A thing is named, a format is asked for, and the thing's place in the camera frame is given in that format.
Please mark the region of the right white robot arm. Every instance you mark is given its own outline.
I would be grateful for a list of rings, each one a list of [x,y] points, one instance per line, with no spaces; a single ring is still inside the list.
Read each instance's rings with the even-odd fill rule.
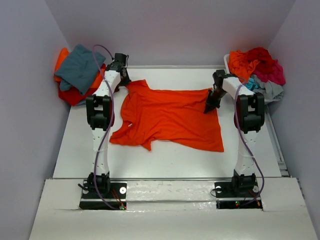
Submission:
[[[204,113],[220,107],[221,99],[226,95],[234,100],[234,125],[237,128],[239,142],[237,162],[231,181],[215,183],[215,196],[222,198],[244,198],[256,188],[256,158],[253,149],[258,132],[265,123],[265,98],[246,88],[234,73],[217,70],[213,73],[213,88],[208,91]]]

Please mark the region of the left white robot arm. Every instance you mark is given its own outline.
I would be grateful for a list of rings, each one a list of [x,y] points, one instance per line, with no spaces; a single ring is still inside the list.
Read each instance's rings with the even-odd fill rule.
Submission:
[[[93,139],[92,170],[84,184],[85,190],[104,198],[110,194],[108,139],[114,123],[114,93],[131,82],[127,71],[129,56],[116,53],[106,66],[97,90],[86,98],[86,118]]]

